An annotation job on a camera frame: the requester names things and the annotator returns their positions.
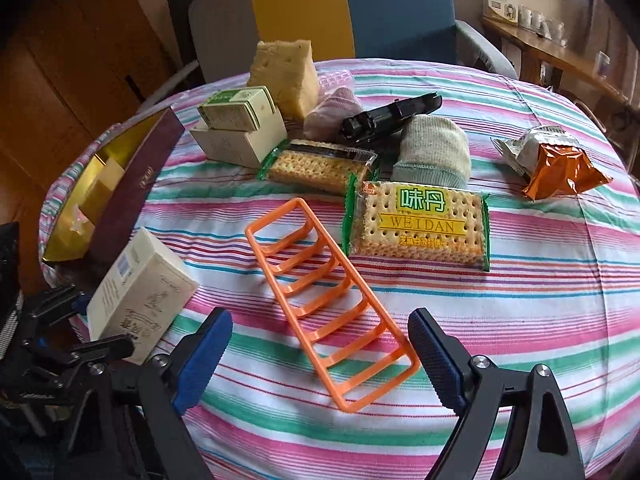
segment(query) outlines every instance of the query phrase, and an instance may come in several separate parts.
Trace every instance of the maroon box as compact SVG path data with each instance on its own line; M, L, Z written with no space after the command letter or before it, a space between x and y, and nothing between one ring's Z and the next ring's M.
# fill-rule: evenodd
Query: maroon box
M171 108L163 108L102 146L67 195L43 261L81 290L93 292L129 241L146 197L183 133ZM94 226L79 206L110 158L125 171Z

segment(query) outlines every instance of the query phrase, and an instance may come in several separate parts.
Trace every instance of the screw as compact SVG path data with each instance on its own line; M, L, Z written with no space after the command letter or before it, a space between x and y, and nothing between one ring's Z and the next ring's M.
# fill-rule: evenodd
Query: screw
M154 355L151 360L158 368L164 368L171 363L171 359L169 359L169 356L167 354Z
M471 362L477 368L488 368L491 365L491 361L485 355L475 355L473 359L471 359Z
M551 375L551 368L547 365L539 364L536 365L536 372L538 375L542 375L543 377L549 377L549 375Z
M91 375L100 375L104 371L104 365L102 363L96 363L89 366L89 373Z

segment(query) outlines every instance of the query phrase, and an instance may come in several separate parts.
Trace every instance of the orange rack slat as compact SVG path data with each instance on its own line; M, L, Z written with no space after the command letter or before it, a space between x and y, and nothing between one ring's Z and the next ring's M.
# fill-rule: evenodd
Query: orange rack slat
M282 240L269 245L262 245L255 239L255 233L260 229L263 229L268 224L271 224L296 209L299 209L305 216L305 223L301 228L287 235ZM306 238L313 230L316 231L318 240L312 245L300 250L298 254L291 256L289 259L277 266L271 265L267 261L268 256L273 256L285 249L290 249L297 242ZM267 282L269 283L271 290L280 303L280 306L282 307L293 331L296 336L298 336L302 349L305 351L307 357L316 369L316 373L320 377L320 380L341 410L348 413L357 412L364 406L367 406L377 398L398 386L398 384L407 380L418 371L420 361L418 360L418 356L416 355L414 348L411 346L411 343L409 343L409 340L404 336L391 316L389 316L388 312L378 301L378 298L375 297L369 288L369 285L367 285L367 283L362 279L358 271L340 250L338 244L336 244L334 239L331 238L331 235L320 223L316 215L311 211L304 200L301 198L289 200L286 204L274 209L270 213L267 213L265 216L250 224L245 229L244 234L249 240L249 245L251 245L252 250L254 250L256 259L264 271L264 275L267 278ZM286 285L276 279L277 275L283 274L284 272L299 266L316 254L322 253L324 248L329 250L330 257L326 263L322 264L322 266L309 272L305 276L302 276L295 282L288 283ZM345 275L345 278L338 285L313 298L302 307L291 306L287 297L305 290L308 286L313 285L317 280L329 275L329 273L337 267L341 267ZM299 319L328 306L332 301L337 300L341 295L345 294L353 285L355 285L362 294L362 300L358 304L341 313L339 316L335 317L335 319L332 319L313 332L306 332L302 329ZM313 346L314 343L320 341L322 338L350 322L353 322L370 307L380 318L380 322L375 328L359 336L347 346L335 351L329 356L321 357L316 353ZM341 383L335 383L334 380L332 380L328 371L331 366L364 348L366 345L382 336L385 332L389 332L396 340L398 343L397 349L382 359L374 362L365 370ZM372 378L384 368L405 355L409 358L411 364L400 374L357 400L347 400L344 397L356 386L359 386L363 382Z

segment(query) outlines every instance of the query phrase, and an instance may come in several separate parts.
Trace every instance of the table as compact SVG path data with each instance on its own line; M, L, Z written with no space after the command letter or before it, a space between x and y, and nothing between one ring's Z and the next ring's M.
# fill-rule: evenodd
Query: table
M562 72L568 72L597 88L616 102L626 104L626 96L611 86L606 78L593 74L593 59L579 56L547 38L541 38L537 34L516 25L483 17L482 26L485 31L497 34L522 51L522 66L520 69L520 79L522 81L537 85L542 84L540 81L540 67L544 61L553 67L551 74L553 88L560 88Z
M598 470L625 449L640 426L640 201L613 149L574 105L538 86L436 63L318 63L321 72L342 68L353 73L356 94L367 108L439 92L444 102L437 114L454 120L469 137L469 188L491 194L491 272L374 257L354 257L355 267L399 326L406 326L414 308L427 307L472 354L518 370L549 364L586 471ZM167 102L189 127L198 119L196 105L209 93L245 81L246 75L237 76ZM500 160L490 139L514 138L548 123L577 136L613 182L576 198L524 200L523 180ZM82 165L121 127L92 144L51 187L40 219L41 251ZM146 201L136 228L146 226L180 254L202 284L157 350L170 351L215 306L229 310L234 320L228 349L185 422L217 478L422 479L456 421L424 372L357 414L338 411L242 234L249 222L292 196L290 186L206 160L186 132ZM311 191L303 197L340 241L342 200ZM273 240L291 229L281 222L258 235ZM357 330L335 333L319 351L329 354L375 322L359 319ZM86 334L82 322L76 320L76 327ZM335 378L356 373L390 350L383 340L338 365ZM395 364L391 373L404 365ZM479 479L491 475L506 417L498 418Z

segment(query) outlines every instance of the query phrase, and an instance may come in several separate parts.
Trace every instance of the blue cushion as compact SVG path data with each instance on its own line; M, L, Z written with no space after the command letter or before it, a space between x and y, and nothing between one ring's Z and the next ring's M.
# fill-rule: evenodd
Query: blue cushion
M356 57L454 64L453 0L348 0Z

